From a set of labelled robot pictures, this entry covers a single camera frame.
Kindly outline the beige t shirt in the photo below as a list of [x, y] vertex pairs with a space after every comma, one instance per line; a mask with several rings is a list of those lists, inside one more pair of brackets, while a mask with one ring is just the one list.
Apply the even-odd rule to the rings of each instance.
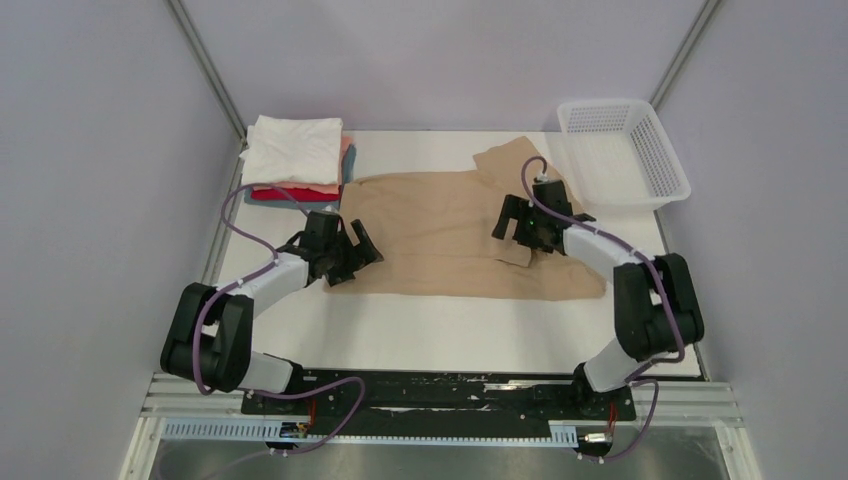
[[521, 195], [525, 136], [474, 155], [461, 172], [383, 174], [349, 183], [340, 214], [362, 221], [384, 259], [330, 294], [400, 294], [566, 301], [602, 297], [606, 280], [582, 262], [534, 253], [491, 233], [504, 198]]

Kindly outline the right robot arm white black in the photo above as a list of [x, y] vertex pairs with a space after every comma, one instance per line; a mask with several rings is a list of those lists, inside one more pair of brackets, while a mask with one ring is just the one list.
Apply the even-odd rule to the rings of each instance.
[[684, 359], [687, 346], [705, 334], [686, 260], [679, 254], [645, 254], [606, 231], [589, 214], [575, 214], [562, 181], [532, 185], [524, 197], [505, 196], [492, 231], [496, 239], [579, 260], [612, 288], [613, 339], [575, 370], [571, 403], [596, 417], [611, 391], [658, 363]]

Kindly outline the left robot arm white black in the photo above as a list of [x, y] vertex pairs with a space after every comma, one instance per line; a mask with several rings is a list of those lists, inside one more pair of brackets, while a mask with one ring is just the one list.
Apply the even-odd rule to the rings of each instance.
[[200, 392], [267, 393], [279, 412], [297, 412], [306, 399], [293, 377], [299, 365], [253, 348], [257, 316], [318, 280], [352, 281], [383, 256], [360, 220], [312, 211], [302, 230], [272, 249], [256, 271], [218, 285], [191, 283], [182, 292], [160, 355], [161, 369], [196, 383]]

